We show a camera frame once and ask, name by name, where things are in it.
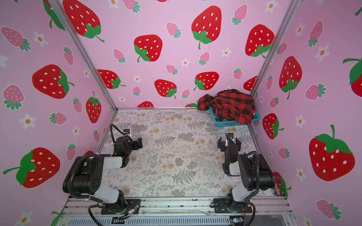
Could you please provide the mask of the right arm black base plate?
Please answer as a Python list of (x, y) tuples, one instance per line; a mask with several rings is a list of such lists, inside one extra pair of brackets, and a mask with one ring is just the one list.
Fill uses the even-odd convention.
[(234, 202), (227, 198), (215, 198), (210, 208), (214, 209), (215, 213), (252, 213), (253, 209), (250, 205), (244, 202)]

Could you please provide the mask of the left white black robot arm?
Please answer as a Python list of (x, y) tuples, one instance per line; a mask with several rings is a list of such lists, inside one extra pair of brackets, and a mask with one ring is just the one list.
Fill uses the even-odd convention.
[(72, 198), (98, 202), (106, 213), (130, 210), (124, 193), (104, 184), (102, 173), (126, 167), (132, 151), (143, 148), (142, 138), (134, 141), (129, 136), (119, 137), (114, 146), (113, 155), (97, 153), (77, 157), (63, 182), (63, 191)]

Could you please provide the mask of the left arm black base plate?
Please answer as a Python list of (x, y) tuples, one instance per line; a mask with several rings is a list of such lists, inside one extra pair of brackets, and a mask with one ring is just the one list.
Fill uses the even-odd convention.
[(125, 199), (113, 204), (104, 204), (101, 215), (126, 215), (129, 212), (130, 214), (138, 214), (140, 204), (141, 199)]

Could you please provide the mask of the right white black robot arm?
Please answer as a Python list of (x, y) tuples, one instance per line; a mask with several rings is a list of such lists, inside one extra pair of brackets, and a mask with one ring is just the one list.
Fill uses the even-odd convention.
[(241, 142), (226, 134), (226, 140), (219, 138), (217, 147), (224, 153), (222, 169), (228, 177), (240, 177), (241, 183), (229, 190), (227, 196), (214, 199), (216, 213), (237, 213), (251, 206), (251, 198), (260, 191), (272, 189), (275, 177), (263, 155), (257, 151), (241, 154)]

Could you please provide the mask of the red black plaid shirt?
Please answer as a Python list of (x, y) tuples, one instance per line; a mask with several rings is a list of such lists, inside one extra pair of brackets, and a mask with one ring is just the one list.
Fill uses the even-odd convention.
[(216, 96), (202, 96), (199, 99), (198, 110), (209, 109), (212, 109), (215, 117), (220, 120), (236, 121), (242, 125), (249, 125), (256, 113), (253, 98), (236, 89), (220, 91)]

